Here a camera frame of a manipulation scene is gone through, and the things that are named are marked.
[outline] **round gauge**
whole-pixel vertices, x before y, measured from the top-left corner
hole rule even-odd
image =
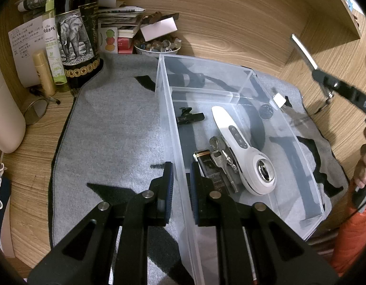
[[[270,104],[263,104],[258,110],[262,120],[270,120],[273,117],[274,109]]]

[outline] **bowl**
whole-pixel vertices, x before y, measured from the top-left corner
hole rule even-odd
[[[173,51],[167,51],[167,52],[156,52],[156,51],[144,50],[144,49],[138,48],[137,46],[134,46],[134,47],[135,47],[137,54],[146,55],[146,56],[150,56],[150,57],[154,57],[154,58],[159,58],[159,55],[161,53],[168,53],[169,55],[176,55],[180,49],[179,48],[179,49],[175,49]]]

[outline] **black handle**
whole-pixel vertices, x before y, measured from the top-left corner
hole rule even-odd
[[[340,79],[323,72],[320,69],[313,70],[312,77],[315,81],[329,88],[330,90],[336,91],[340,96],[346,98],[357,108],[361,109],[366,114],[366,94],[356,89]]]

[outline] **stack of papers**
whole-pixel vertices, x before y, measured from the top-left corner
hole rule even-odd
[[[117,28],[117,37],[132,39],[139,31],[140,26],[141,23],[138,26],[122,26]]]
[[[99,23],[102,28],[117,28],[119,38],[133,38],[140,29],[142,13],[145,11],[138,6],[100,9]]]

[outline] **red box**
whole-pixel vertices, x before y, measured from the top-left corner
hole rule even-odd
[[[131,44],[128,49],[118,49],[118,53],[122,55],[131,55],[133,53],[134,44]]]
[[[117,38],[118,49],[129,49],[132,42],[133,42],[133,39]]]

